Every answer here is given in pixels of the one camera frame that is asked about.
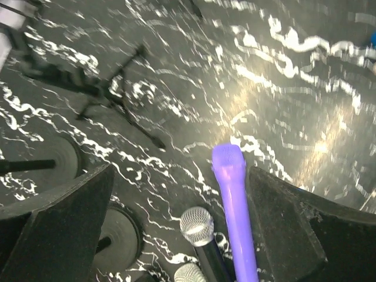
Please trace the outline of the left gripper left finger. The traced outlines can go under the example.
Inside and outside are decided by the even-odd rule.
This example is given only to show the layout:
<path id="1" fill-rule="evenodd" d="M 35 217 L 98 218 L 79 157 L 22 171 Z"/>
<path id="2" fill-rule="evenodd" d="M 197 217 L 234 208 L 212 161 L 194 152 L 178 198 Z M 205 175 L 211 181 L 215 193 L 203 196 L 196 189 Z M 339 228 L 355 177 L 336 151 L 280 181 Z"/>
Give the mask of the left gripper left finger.
<path id="1" fill-rule="evenodd" d="M 88 281 L 114 175 L 102 165 L 1 207 L 1 281 Z"/>

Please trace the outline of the black tripod stand with shockmount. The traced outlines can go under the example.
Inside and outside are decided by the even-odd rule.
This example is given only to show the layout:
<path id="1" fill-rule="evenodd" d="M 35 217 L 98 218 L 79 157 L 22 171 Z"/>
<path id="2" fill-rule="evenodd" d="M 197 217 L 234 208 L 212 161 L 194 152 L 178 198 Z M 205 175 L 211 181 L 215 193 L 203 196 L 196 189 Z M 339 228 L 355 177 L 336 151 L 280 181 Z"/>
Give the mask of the black tripod stand with shockmount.
<path id="1" fill-rule="evenodd" d="M 106 100 L 107 107 L 114 108 L 119 112 L 130 125 L 142 132 L 159 149 L 165 149 L 166 145 L 157 137 L 149 134 L 140 124 L 135 121 L 129 109 L 125 106 L 124 97 L 117 97 L 111 94 L 109 88 L 112 80 L 121 76 L 125 78 L 125 69 L 137 57 L 144 56 L 146 49 L 144 45 L 139 45 L 134 54 L 107 79 L 89 77 L 82 67 L 77 66 L 72 70 L 65 69 L 59 65 L 42 62 L 34 56 L 32 48 L 28 44 L 28 39 L 24 32 L 18 31 L 10 26 L 1 24 L 1 29 L 9 39 L 12 47 L 18 51 L 21 57 L 20 68 L 24 76 L 40 81 L 47 85 L 52 85 L 64 90 L 76 93 L 83 93 L 93 98 L 87 102 L 85 107 L 77 114 L 78 119 L 88 117 L 86 112 L 91 106 L 102 105 Z"/>

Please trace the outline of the black round-base mic stand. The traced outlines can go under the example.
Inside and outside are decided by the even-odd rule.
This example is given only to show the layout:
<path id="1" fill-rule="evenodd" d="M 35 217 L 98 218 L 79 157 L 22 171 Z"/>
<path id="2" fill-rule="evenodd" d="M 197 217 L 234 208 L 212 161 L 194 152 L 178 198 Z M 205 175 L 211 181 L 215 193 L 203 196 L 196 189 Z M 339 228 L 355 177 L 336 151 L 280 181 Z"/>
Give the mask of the black round-base mic stand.
<path id="1" fill-rule="evenodd" d="M 130 211 L 111 204 L 102 224 L 93 265 L 102 273 L 123 272 L 141 252 L 141 225 Z"/>

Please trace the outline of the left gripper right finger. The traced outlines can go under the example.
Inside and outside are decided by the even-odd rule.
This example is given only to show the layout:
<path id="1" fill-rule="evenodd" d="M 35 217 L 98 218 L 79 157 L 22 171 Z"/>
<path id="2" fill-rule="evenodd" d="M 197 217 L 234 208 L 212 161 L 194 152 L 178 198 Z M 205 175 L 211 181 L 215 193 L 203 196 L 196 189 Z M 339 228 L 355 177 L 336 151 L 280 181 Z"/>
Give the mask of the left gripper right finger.
<path id="1" fill-rule="evenodd" d="M 275 281 L 375 281 L 375 215 L 247 168 L 256 242 Z"/>

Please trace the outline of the purple microphone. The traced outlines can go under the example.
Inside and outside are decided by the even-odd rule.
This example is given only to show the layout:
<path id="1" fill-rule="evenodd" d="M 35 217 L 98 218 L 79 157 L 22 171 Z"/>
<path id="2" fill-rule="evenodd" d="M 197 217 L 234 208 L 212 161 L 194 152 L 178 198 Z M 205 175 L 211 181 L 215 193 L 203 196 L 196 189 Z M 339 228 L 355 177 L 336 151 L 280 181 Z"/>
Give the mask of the purple microphone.
<path id="1" fill-rule="evenodd" d="M 236 280 L 259 281 L 246 195 L 246 161 L 241 149 L 230 143 L 215 146 L 212 170 L 220 188 Z"/>

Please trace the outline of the black microphone silver grille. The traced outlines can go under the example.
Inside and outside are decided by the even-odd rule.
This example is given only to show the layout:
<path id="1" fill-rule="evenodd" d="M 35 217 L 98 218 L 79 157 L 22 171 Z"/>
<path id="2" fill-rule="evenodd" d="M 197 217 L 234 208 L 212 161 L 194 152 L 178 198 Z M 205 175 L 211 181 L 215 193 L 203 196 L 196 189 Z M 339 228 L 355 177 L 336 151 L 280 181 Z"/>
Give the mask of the black microphone silver grille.
<path id="1" fill-rule="evenodd" d="M 232 281 L 215 241 L 214 220 L 209 211 L 199 206 L 184 211 L 180 231 L 193 246 L 207 281 Z"/>

